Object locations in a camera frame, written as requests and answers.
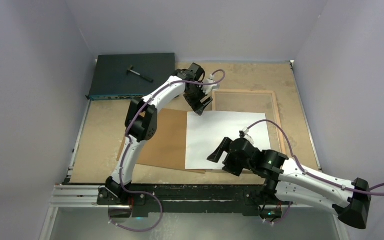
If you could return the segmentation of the wooden picture frame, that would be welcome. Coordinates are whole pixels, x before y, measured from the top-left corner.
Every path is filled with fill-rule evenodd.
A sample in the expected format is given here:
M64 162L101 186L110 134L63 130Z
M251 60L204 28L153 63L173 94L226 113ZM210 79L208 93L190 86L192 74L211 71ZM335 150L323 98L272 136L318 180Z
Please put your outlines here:
M277 96L272 90L220 89L211 96L213 111L265 114L266 119L282 126ZM281 131L271 123L267 123L266 128L271 148L288 154Z

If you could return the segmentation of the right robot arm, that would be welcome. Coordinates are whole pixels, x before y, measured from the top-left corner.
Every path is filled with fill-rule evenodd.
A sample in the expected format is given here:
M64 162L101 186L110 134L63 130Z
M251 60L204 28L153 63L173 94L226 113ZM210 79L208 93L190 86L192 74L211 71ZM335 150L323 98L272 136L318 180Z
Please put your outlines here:
M265 179L260 196L268 204L278 200L312 206L337 216L352 228L367 228L372 198L366 194L370 186L364 179L346 180L299 167L287 155L260 150L245 138L225 137L207 160L222 162L222 170L237 177L246 169Z

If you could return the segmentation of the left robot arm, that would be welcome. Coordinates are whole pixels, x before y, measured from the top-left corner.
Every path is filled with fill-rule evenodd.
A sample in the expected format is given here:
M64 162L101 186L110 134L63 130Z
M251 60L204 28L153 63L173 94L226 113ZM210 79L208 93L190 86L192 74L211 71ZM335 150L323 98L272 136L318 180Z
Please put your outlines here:
M177 69L152 93L131 100L125 120L124 146L117 166L105 182L105 189L116 204L126 203L133 193L128 185L142 149L157 132L159 112L178 96L184 96L199 116L212 102L211 93L219 89L220 81L215 80L214 74L209 77L204 74L204 69L193 63L188 69Z

